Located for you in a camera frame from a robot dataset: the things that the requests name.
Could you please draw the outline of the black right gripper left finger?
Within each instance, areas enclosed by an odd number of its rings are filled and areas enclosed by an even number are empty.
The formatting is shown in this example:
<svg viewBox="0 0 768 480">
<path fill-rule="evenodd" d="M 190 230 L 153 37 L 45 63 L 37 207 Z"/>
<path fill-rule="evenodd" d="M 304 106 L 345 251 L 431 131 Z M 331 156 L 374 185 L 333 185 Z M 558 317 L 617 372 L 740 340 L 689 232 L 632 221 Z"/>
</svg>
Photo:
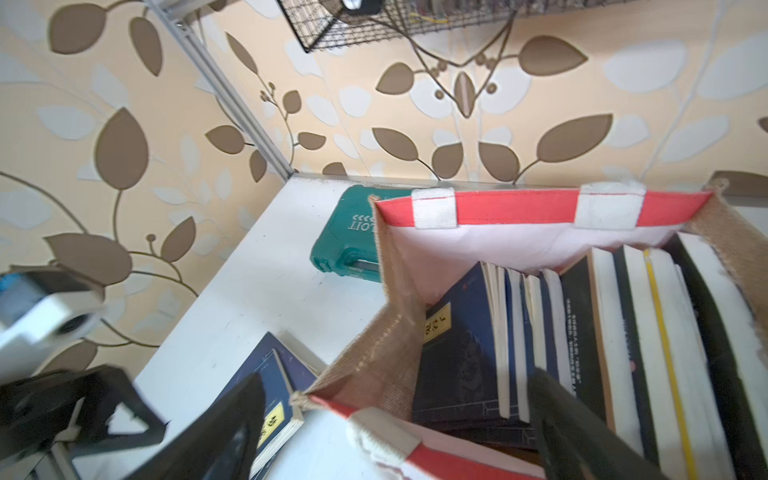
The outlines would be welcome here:
<svg viewBox="0 0 768 480">
<path fill-rule="evenodd" d="M 264 423 L 257 373 L 239 382 L 130 479 L 248 479 Z"/>
</svg>

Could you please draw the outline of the navy book dragon cover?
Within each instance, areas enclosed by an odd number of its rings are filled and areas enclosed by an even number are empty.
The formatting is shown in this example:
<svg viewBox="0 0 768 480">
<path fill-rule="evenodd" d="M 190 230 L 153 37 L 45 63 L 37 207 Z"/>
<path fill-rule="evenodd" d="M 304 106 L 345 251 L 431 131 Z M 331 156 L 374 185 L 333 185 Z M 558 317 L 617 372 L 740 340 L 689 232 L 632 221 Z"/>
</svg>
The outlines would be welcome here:
<svg viewBox="0 0 768 480">
<path fill-rule="evenodd" d="M 508 317 L 508 346 L 510 394 L 517 407 L 521 422 L 530 422 L 530 406 L 527 397 L 528 362 L 523 322 L 523 302 L 520 289 L 521 274 L 506 270 L 506 302 Z"/>
</svg>

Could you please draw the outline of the burlap canvas bag red front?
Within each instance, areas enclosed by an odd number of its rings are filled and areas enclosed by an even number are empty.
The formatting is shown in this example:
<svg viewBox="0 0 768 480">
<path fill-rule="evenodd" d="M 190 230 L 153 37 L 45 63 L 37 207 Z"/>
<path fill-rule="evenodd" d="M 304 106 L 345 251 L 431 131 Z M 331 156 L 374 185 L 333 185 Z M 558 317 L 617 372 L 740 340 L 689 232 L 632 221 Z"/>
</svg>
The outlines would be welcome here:
<svg viewBox="0 0 768 480">
<path fill-rule="evenodd" d="M 575 398 L 560 274 L 591 248 L 666 251 L 677 233 L 703 237 L 745 296 L 767 360 L 767 239 L 715 188 L 665 192 L 602 182 L 578 189 L 416 189 L 374 201 L 372 210 L 387 304 L 297 400 L 344 417 L 350 442 L 402 477 L 547 478 L 531 420 L 518 419 L 510 394 L 507 269 L 521 274 L 528 379 L 540 369 L 525 289 L 525 278 L 535 275 L 544 310 L 544 371 Z M 426 312 L 478 262 L 490 300 L 501 419 L 416 424 L 411 415 Z"/>
</svg>

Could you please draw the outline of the blue book yellow label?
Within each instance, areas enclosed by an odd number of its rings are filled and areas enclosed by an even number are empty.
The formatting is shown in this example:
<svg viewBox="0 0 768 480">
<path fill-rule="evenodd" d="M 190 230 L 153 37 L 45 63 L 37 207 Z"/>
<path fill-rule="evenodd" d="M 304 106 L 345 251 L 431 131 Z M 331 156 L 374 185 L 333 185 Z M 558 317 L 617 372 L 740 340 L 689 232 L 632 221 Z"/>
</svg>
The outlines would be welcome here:
<svg viewBox="0 0 768 480">
<path fill-rule="evenodd" d="M 745 296 L 703 237 L 677 233 L 665 245 L 680 267 L 735 476 L 767 477 L 767 360 Z"/>
</svg>

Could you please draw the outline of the purple navy barcode book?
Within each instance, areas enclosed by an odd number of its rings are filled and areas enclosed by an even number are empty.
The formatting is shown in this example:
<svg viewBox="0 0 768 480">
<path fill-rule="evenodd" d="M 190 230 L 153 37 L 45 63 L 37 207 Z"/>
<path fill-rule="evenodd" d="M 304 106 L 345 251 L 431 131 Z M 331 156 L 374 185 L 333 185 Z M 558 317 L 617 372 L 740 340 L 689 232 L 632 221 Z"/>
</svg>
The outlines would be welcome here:
<svg viewBox="0 0 768 480">
<path fill-rule="evenodd" d="M 501 419 L 494 331 L 483 264 L 476 263 L 426 312 L 412 421 Z"/>
</svg>

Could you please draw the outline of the navy book bottom stack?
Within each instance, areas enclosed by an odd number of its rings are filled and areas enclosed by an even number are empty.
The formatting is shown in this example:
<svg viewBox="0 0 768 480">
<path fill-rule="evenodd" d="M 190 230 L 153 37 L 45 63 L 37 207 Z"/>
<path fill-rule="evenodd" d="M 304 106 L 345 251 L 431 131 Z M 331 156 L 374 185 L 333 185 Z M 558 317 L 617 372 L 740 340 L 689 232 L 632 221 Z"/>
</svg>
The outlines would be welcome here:
<svg viewBox="0 0 768 480">
<path fill-rule="evenodd" d="M 217 399 L 253 372 L 261 377 L 266 400 L 257 456 L 251 466 L 250 478 L 265 479 L 274 456 L 304 424 L 300 408 L 290 403 L 291 395 L 310 387 L 317 379 L 318 371 L 297 356 L 280 338 L 267 332 Z"/>
</svg>

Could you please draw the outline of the yellow cartoon book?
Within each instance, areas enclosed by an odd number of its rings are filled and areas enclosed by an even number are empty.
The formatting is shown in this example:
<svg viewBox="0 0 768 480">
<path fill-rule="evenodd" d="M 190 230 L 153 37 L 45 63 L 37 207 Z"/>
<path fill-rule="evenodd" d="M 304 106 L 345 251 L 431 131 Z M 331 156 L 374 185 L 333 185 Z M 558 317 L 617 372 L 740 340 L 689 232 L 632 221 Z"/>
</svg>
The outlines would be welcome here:
<svg viewBox="0 0 768 480">
<path fill-rule="evenodd" d="M 690 479 L 733 479 L 733 462 L 681 268 L 658 248 L 643 252 Z"/>
</svg>

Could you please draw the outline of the black brown cover book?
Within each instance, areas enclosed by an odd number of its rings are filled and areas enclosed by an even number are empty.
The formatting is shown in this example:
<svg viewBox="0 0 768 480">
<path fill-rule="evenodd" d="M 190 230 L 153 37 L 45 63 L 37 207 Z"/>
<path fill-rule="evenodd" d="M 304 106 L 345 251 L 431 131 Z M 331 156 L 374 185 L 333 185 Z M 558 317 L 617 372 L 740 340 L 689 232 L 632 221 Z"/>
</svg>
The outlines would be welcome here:
<svg viewBox="0 0 768 480">
<path fill-rule="evenodd" d="M 636 453 L 643 441 L 613 254 L 591 248 L 560 274 L 575 396 Z"/>
</svg>

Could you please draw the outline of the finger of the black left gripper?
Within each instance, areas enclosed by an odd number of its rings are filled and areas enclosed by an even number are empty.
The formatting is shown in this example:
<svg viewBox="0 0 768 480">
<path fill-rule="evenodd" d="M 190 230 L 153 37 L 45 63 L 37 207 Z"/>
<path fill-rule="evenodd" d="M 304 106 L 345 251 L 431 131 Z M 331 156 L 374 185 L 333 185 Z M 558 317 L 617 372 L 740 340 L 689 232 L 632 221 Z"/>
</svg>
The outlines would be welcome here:
<svg viewBox="0 0 768 480">
<path fill-rule="evenodd" d="M 146 425 L 144 431 L 109 431 L 108 420 L 120 405 Z M 166 424 L 118 367 L 55 370 L 1 387 L 3 459 L 43 451 L 70 427 L 77 429 L 72 440 L 74 456 L 156 445 L 166 431 Z"/>
</svg>

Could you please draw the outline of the navy book small yellow label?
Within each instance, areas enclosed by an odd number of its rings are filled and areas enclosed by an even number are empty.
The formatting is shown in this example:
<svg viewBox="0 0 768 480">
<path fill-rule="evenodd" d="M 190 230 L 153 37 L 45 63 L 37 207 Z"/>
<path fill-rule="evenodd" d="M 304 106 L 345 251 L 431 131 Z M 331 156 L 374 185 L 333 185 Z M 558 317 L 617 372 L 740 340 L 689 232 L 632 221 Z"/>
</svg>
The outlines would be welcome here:
<svg viewBox="0 0 768 480">
<path fill-rule="evenodd" d="M 544 310 L 541 292 L 541 280 L 535 275 L 525 278 L 527 307 L 532 329 L 533 353 L 535 366 L 546 370 L 546 342 L 544 330 Z"/>
</svg>

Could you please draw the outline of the black wolf cover book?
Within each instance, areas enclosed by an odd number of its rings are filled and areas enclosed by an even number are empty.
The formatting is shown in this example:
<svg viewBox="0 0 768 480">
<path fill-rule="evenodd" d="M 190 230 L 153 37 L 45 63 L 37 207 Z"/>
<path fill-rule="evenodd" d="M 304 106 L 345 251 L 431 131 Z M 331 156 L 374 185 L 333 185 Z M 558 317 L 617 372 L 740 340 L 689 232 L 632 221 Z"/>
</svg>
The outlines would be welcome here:
<svg viewBox="0 0 768 480">
<path fill-rule="evenodd" d="M 669 479 L 686 479 L 680 427 L 643 252 L 613 253 L 625 322 L 643 456 Z"/>
</svg>

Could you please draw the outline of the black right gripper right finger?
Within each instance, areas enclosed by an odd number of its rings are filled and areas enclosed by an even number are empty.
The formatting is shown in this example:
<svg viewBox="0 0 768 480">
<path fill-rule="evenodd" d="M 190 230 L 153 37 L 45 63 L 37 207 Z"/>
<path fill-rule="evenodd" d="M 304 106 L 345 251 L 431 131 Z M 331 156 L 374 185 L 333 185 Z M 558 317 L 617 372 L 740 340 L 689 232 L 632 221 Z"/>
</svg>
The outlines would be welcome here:
<svg viewBox="0 0 768 480">
<path fill-rule="evenodd" d="M 548 479 L 664 477 L 546 371 L 534 370 L 527 381 L 527 397 Z"/>
</svg>

